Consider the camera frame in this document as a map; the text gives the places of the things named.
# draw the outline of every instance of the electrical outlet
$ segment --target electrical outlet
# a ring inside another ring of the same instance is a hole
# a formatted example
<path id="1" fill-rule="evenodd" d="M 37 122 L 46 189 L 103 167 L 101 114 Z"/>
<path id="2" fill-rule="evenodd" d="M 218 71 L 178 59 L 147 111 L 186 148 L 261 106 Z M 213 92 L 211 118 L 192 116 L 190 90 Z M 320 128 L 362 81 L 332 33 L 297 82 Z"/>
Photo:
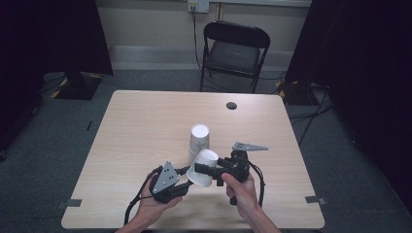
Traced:
<path id="1" fill-rule="evenodd" d="M 188 0 L 188 12 L 209 13 L 209 2 Z"/>

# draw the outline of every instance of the wooden table top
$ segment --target wooden table top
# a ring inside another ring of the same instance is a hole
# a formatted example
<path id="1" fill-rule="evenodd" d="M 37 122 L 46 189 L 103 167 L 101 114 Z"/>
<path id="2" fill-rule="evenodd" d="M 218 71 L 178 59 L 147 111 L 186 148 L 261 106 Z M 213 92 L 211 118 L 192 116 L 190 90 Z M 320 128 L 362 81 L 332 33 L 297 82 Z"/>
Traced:
<path id="1" fill-rule="evenodd" d="M 226 103 L 234 102 L 236 110 Z M 67 207 L 62 226 L 68 229 L 120 228 L 129 202 L 146 176 L 170 160 L 189 165 L 190 130 L 196 123 L 210 129 L 211 150 L 230 157 L 236 142 L 269 147 L 249 151 L 264 175 L 263 209 L 280 228 L 320 229 L 325 221 L 318 203 L 306 202 L 315 192 L 277 95 L 118 90 L 113 94 L 85 167 Z M 251 169 L 259 183 L 257 174 Z M 138 204 L 130 213 L 132 218 Z M 166 211 L 151 229 L 250 228 L 229 205 L 225 187 L 192 185 L 184 200 Z"/>

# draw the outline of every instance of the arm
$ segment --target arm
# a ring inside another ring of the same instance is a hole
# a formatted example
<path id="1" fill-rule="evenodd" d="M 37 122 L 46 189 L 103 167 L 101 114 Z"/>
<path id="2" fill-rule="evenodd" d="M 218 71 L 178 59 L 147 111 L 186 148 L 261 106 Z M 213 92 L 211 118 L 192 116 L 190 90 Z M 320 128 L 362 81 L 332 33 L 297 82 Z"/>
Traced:
<path id="1" fill-rule="evenodd" d="M 243 183 L 238 182 L 227 173 L 222 174 L 222 179 L 227 183 L 227 196 L 230 198 L 236 196 L 239 215 L 249 223 L 254 232 L 281 232 L 258 204 L 255 181 L 252 175 L 249 175 Z"/>
<path id="2" fill-rule="evenodd" d="M 142 232 L 150 225 L 154 224 L 160 216 L 166 210 L 175 207 L 179 202 L 183 200 L 183 197 L 176 197 L 167 204 L 162 204 L 154 200 L 153 197 L 144 198 L 151 196 L 149 191 L 149 186 L 151 185 L 153 177 L 151 177 L 142 191 L 142 198 L 140 200 L 139 209 L 137 210 L 136 216 L 127 223 L 124 227 L 119 229 L 117 233 L 135 233 Z"/>

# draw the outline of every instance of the chair backrest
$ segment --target chair backrest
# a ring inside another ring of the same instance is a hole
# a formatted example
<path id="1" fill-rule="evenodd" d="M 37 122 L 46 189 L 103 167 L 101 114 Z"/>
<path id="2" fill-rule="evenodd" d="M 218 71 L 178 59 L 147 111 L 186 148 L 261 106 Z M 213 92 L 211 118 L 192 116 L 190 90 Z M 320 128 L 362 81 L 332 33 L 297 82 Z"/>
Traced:
<path id="1" fill-rule="evenodd" d="M 203 29 L 205 44 L 207 39 L 223 41 L 242 46 L 267 49 L 270 37 L 262 29 L 227 21 L 213 21 Z"/>

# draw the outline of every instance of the pen on floor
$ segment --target pen on floor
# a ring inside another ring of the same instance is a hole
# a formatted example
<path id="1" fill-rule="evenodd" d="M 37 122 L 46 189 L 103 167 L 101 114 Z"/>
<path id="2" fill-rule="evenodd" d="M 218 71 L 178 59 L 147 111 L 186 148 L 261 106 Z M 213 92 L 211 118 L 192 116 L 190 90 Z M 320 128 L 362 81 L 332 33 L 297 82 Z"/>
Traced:
<path id="1" fill-rule="evenodd" d="M 91 123 L 93 122 L 93 120 L 91 120 L 89 123 L 88 123 L 88 126 L 87 126 L 87 131 L 90 129 L 90 126 L 91 126 Z"/>

